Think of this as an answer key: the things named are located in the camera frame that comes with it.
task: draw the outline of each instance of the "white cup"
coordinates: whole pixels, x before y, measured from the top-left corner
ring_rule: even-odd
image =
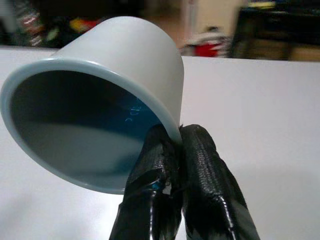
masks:
[[[135,17],[100,23],[51,57],[22,66],[1,114],[37,163],[87,189],[121,194],[149,128],[176,143],[184,68],[172,39]]]

